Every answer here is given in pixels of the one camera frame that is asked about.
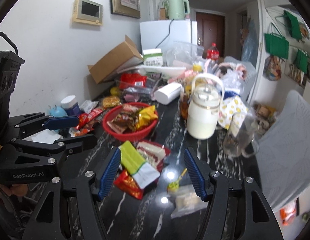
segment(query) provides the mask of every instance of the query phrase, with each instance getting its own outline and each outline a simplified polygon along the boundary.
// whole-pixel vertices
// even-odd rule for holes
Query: blue gripper pad
[[[59,130],[70,127],[76,127],[79,124],[79,118],[76,115],[52,117],[44,123],[48,130]]]
[[[191,178],[196,195],[207,201],[210,187],[209,173],[212,171],[206,162],[200,161],[191,147],[185,149],[184,163]]]
[[[121,159],[122,153],[120,149],[118,147],[113,147],[101,169],[103,173],[102,176],[99,178],[98,173],[96,177],[97,180],[100,180],[99,192],[97,194],[99,201],[102,201],[110,192]]]

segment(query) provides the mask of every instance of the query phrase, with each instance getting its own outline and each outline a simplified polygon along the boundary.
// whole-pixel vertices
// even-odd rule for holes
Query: person's hand
[[[27,184],[14,184],[10,188],[0,184],[0,188],[5,192],[8,196],[16,195],[18,197],[23,197],[28,192]]]

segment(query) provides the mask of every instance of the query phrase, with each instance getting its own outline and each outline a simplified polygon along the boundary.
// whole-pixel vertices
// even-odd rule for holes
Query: red plastic basket
[[[145,104],[145,103],[129,103],[132,106],[137,106],[137,107],[148,107],[150,105]],[[116,139],[125,142],[125,141],[130,141],[130,142],[135,142],[139,141],[141,139],[144,139],[148,134],[152,131],[152,129],[156,126],[156,123],[158,119],[155,119],[149,126],[146,128],[137,131],[137,132],[124,132],[122,134],[114,132],[109,125],[107,124],[108,121],[113,120],[122,110],[122,106],[116,106],[112,110],[110,110],[103,118],[103,128],[106,132],[114,136]]]

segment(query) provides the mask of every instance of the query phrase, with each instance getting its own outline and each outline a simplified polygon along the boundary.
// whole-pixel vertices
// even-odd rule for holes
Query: brown door
[[[206,51],[216,43],[220,57],[224,57],[225,17],[197,12],[196,21],[199,44],[204,47],[203,56],[206,57]]]

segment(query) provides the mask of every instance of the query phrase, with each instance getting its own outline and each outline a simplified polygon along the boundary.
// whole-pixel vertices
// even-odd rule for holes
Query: cardboard box
[[[159,9],[159,19],[160,19],[160,20],[166,20],[165,8]]]
[[[121,69],[136,66],[143,62],[143,57],[138,52],[134,42],[125,35],[125,41],[117,45],[95,65],[88,65],[96,84],[110,81]]]

